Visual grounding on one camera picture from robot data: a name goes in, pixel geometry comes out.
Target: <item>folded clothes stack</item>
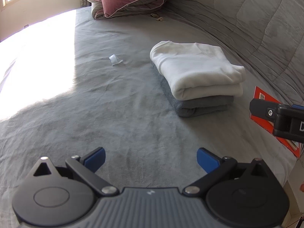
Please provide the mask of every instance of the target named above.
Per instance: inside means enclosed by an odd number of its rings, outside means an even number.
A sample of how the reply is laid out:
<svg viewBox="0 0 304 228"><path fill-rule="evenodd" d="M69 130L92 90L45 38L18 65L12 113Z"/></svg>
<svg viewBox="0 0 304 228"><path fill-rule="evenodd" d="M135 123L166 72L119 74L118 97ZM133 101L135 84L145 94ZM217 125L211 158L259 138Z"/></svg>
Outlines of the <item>folded clothes stack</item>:
<svg viewBox="0 0 304 228"><path fill-rule="evenodd" d="M232 65L218 46L162 41L150 58L161 87L179 116L223 111L243 95L243 66Z"/></svg>

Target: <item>sunlight patch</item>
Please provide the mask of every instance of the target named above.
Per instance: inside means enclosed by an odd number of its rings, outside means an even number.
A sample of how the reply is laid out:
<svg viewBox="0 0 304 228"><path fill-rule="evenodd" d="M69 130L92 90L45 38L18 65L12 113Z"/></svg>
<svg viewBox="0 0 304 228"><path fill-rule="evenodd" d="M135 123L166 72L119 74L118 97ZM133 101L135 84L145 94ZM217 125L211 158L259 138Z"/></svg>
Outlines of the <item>sunlight patch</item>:
<svg viewBox="0 0 304 228"><path fill-rule="evenodd" d="M2 42L16 58L4 63L13 67L0 92L1 120L73 90L75 19L73 10L24 29L12 36L20 47L10 38Z"/></svg>

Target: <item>gray quilted comforter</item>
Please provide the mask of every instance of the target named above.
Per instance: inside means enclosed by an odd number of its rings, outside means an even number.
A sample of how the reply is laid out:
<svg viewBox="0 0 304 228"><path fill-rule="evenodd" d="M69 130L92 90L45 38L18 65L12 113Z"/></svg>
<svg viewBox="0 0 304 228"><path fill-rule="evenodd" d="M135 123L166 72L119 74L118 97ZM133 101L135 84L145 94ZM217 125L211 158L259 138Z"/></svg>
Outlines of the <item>gray quilted comforter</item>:
<svg viewBox="0 0 304 228"><path fill-rule="evenodd" d="M304 0L168 0L165 6L237 52L289 104L304 105Z"/></svg>

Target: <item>folded comforter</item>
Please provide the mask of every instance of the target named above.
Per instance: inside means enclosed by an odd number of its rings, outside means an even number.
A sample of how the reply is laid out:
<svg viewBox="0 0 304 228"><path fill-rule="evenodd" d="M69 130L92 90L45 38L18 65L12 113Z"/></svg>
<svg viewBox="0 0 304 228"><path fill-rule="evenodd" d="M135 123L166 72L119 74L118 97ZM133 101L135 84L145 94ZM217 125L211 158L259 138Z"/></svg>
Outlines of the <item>folded comforter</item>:
<svg viewBox="0 0 304 228"><path fill-rule="evenodd" d="M194 117L215 111L225 111L228 108L228 104L231 104L234 101L233 96L221 95L195 98L184 101L177 100L173 97L166 78L159 73L155 64L153 62L151 63L165 96L177 115L180 117Z"/></svg>
<svg viewBox="0 0 304 228"><path fill-rule="evenodd" d="M150 58L178 100L208 96L242 96L245 68L232 65L221 47L161 41Z"/></svg>
<svg viewBox="0 0 304 228"><path fill-rule="evenodd" d="M118 16L153 13L160 9L167 0L137 0L121 9L118 9L110 17L106 17L101 0L88 0L92 3L92 17L96 20L109 19Z"/></svg>

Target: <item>metal screw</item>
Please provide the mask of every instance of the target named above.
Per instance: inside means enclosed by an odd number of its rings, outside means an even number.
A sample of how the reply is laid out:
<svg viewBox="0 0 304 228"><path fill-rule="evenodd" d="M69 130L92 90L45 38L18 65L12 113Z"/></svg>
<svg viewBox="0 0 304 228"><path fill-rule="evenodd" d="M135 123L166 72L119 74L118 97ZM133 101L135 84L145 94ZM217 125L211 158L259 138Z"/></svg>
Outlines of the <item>metal screw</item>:
<svg viewBox="0 0 304 228"><path fill-rule="evenodd" d="M71 158L72 158L72 159L75 159L75 160L77 160L77 161L80 160L80 156L79 156L79 155L73 155Z"/></svg>
<svg viewBox="0 0 304 228"><path fill-rule="evenodd" d="M117 188L115 188L114 186L106 186L106 187L103 187L101 189L101 192L104 193L104 194L106 194L106 195L112 195L116 191L117 191Z"/></svg>
<svg viewBox="0 0 304 228"><path fill-rule="evenodd" d="M197 187L197 186L188 186L188 187L185 188L185 192L187 194L194 195L194 194L197 194L199 191L200 191L200 188Z"/></svg>

